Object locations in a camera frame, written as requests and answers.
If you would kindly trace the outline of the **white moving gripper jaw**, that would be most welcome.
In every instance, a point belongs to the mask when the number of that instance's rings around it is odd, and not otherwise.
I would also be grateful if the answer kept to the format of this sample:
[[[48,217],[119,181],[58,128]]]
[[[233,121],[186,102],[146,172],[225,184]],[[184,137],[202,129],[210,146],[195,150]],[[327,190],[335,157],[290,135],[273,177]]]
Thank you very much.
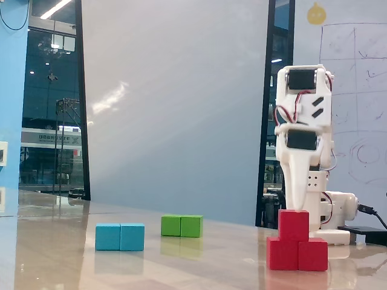
[[[303,209],[308,187],[310,159],[301,155],[290,155],[285,166],[285,200],[288,210]]]

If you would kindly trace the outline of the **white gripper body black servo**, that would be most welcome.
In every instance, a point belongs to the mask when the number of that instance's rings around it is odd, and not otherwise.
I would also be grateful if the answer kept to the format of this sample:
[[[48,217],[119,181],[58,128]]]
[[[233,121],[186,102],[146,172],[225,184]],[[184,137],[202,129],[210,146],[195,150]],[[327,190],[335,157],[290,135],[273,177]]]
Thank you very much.
[[[331,170],[332,131],[330,128],[306,124],[280,124],[276,126],[276,159],[288,164],[295,151],[311,152],[310,166]]]

